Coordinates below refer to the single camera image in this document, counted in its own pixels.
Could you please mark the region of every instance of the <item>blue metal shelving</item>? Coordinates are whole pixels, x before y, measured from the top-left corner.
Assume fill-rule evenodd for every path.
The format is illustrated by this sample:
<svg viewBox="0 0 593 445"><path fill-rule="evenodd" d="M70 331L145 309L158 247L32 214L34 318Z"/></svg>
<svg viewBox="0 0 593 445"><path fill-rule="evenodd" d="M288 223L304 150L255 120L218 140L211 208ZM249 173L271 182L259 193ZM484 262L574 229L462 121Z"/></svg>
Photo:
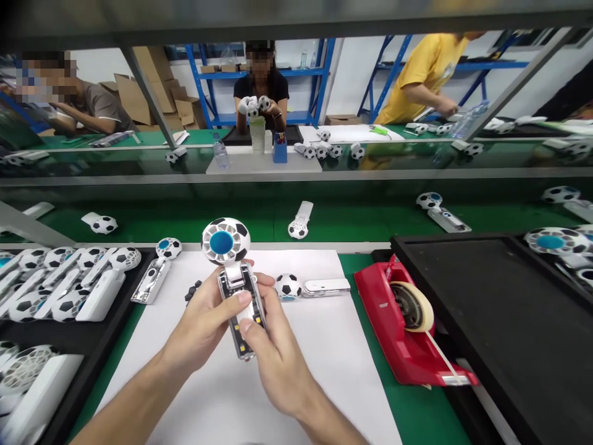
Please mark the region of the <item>blue metal shelving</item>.
<svg viewBox="0 0 593 445"><path fill-rule="evenodd" d="M501 45L501 47L496 51L496 53L495 53L496 58L497 59L500 58L500 56L502 54L504 54L504 52L508 49L508 47L517 41L519 36L520 36L520 33L513 33L509 37L509 39L507 39L506 42L504 42L504 44ZM372 124L375 121L375 119L377 119L377 116L379 115L379 111L381 110L381 106L383 105L385 97L387 96L387 93L389 91L389 87L391 86L391 84L393 84L393 81L397 78L397 76L402 71L403 67L405 66L405 62L402 62L402 60L403 60L404 54L406 53L406 50L408 49L408 46L410 45L410 40L412 39L412 35L407 35L406 37L404 37L400 51L397 54L397 57L393 64L385 64L385 63L381 62L381 59L383 58L383 53L385 52L385 49L387 48L389 43L391 43L391 41L393 40L394 37L395 36L393 36L393 35L389 35L389 36L385 37L385 40L383 41L383 46L381 47L381 51L379 51L379 57L377 58L377 63L375 64L375 68L372 71L371 79L369 80L369 84L367 85L366 91L364 92L363 101L361 102L360 107L358 108L358 116L360 116L362 113L370 113L370 117L369 117L370 124ZM464 105L467 102L467 100L469 99L469 97L474 93L474 91L476 91L476 88L479 86L482 87L482 99L487 99L486 75L491 70L525 68L528 64L529 64L528 62L497 61L497 60L487 61L487 62L464 62L464 63L457 64L457 67L455 68L455 72L458 72L458 71L480 71L480 74L478 75L477 79L471 85L471 87L469 88L469 91L465 94L463 99L461 99L461 101L459 102L459 105L460 106ZM372 83L375 79L376 74L380 70L389 70L390 72L389 72L389 76L387 77L387 82L385 83L385 86L383 87L383 90L381 91L379 100L377 101L377 104L375 105L374 101L373 101L373 97L372 97ZM367 96L369 97L369 105L370 105L369 109L364 108L364 103L366 102Z"/></svg>
<svg viewBox="0 0 593 445"><path fill-rule="evenodd" d="M326 93L327 78L329 76L329 68L332 64L332 56L334 55L335 38L320 39L317 49L316 66L318 68L312 69L295 69L295 70L280 70L284 77L313 77L311 86L311 97L309 99L309 109L303 111L289 111L286 119L288 125L318 125L321 117L321 104ZM215 73L201 73L196 65L193 57L193 46L188 44L185 46L187 58L190 61L191 72L196 82L200 101L204 109L204 118L208 128L220 127L222 125L235 125L237 116L235 113L218 113L216 107L216 100L214 99L214 89L212 87L213 80L219 79L238 79L247 75L245 71L238 72L215 72ZM207 66L208 59L206 58L206 51L200 45L200 55L202 59L202 66ZM208 93L210 100L206 98L204 90L202 89L201 81L205 80L208 85Z"/></svg>

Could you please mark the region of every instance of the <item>yellow shirt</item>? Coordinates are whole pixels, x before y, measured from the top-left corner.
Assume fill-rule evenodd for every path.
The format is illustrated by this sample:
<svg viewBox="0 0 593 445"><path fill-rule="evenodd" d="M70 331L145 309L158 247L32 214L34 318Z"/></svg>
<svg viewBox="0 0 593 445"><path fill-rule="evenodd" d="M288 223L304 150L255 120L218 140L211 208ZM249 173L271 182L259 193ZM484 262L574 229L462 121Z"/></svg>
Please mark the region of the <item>yellow shirt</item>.
<svg viewBox="0 0 593 445"><path fill-rule="evenodd" d="M455 71L468 40L457 40L455 34L428 34L410 54L403 67L387 105L381 110L375 124L386 125L411 122L425 108L414 104L402 91L411 83L423 83L426 88L438 94Z"/></svg>

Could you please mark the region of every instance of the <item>black shirt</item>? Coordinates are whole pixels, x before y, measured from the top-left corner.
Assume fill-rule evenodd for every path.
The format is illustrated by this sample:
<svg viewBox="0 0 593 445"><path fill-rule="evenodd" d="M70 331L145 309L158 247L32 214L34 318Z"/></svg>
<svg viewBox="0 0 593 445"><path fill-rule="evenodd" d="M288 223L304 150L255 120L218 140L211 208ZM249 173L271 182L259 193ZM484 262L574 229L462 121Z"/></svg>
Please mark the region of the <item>black shirt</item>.
<svg viewBox="0 0 593 445"><path fill-rule="evenodd" d="M249 73L235 82L234 96L239 99L243 99L245 96L256 96L255 85L249 77ZM267 96L276 103L282 99L290 99L288 95L288 82L278 70L272 72ZM266 116L266 129L275 130L275 128L274 119L271 116Z"/></svg>

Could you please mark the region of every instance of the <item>blue pen holder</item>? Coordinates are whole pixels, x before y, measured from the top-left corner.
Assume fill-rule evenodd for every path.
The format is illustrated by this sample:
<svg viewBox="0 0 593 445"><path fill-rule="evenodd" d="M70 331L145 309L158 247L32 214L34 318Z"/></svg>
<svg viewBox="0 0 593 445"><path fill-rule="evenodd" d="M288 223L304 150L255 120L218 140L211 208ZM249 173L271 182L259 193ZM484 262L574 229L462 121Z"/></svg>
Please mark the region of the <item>blue pen holder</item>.
<svg viewBox="0 0 593 445"><path fill-rule="evenodd" d="M284 133L274 134L274 149L272 150L274 164L286 164L288 154L286 151L286 136Z"/></svg>

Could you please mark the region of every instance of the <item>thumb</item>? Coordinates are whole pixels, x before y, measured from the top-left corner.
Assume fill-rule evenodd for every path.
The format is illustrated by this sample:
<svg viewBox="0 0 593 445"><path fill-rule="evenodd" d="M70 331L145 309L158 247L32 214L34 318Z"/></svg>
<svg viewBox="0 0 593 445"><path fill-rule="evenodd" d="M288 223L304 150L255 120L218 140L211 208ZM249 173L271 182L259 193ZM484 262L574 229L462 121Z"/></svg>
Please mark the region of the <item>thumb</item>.
<svg viewBox="0 0 593 445"><path fill-rule="evenodd" d="M215 324L225 323L235 315L239 314L251 303L251 294L244 290L225 299L216 308L212 310L211 319Z"/></svg>
<svg viewBox="0 0 593 445"><path fill-rule="evenodd" d="M267 332L253 320L248 318L241 320L239 328L241 329L241 337L258 357L269 360L278 354L278 350L268 337Z"/></svg>

